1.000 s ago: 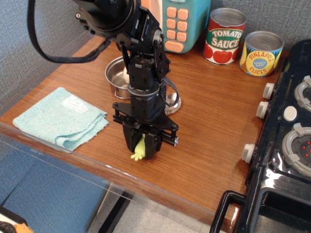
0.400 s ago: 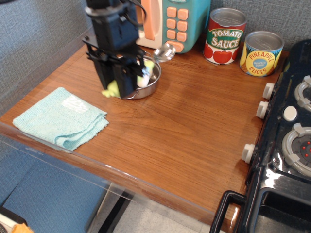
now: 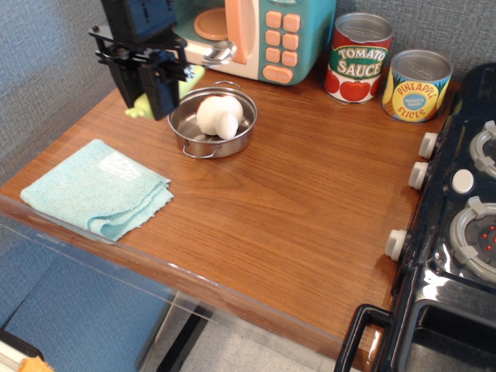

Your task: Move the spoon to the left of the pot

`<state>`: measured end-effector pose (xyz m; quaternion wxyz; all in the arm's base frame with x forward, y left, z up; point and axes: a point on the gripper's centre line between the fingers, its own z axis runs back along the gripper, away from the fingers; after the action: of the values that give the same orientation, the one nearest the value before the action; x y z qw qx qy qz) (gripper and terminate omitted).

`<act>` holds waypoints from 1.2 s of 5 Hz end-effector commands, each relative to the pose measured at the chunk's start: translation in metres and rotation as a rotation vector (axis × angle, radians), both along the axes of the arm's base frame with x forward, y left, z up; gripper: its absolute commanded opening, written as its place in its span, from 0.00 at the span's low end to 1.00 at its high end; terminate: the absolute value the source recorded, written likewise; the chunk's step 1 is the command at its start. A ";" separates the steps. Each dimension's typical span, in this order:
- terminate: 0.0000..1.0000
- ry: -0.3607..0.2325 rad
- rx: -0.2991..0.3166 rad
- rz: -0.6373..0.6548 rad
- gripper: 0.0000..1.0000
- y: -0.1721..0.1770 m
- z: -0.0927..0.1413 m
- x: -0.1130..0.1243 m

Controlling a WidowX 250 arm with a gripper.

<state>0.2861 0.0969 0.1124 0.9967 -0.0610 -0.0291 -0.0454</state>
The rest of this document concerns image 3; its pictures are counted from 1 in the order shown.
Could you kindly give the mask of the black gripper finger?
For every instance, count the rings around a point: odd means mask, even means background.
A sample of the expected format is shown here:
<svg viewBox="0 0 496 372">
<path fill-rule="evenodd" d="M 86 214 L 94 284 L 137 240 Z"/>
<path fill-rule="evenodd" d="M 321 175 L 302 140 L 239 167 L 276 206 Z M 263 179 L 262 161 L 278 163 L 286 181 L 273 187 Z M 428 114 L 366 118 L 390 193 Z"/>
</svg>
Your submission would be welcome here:
<svg viewBox="0 0 496 372">
<path fill-rule="evenodd" d="M 128 109 L 144 93 L 138 67 L 128 64 L 112 64 L 112 78 Z"/>
<path fill-rule="evenodd" d="M 181 67 L 177 63 L 142 64 L 139 79 L 148 97 L 153 118 L 161 120 L 179 105 Z"/>
</svg>

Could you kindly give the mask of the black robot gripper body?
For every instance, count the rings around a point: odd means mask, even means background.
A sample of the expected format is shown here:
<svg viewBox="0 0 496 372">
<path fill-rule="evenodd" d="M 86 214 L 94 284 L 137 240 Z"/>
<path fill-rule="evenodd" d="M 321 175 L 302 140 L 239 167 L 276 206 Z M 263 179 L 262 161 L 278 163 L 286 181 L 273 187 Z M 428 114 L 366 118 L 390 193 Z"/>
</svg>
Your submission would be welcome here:
<svg viewBox="0 0 496 372">
<path fill-rule="evenodd" d="M 187 62 L 187 42 L 174 33 L 177 17 L 172 1 L 103 1 L 106 24 L 91 26 L 99 62 L 114 81 L 139 81 L 148 67 L 163 81 L 187 81 L 194 68 Z"/>
</svg>

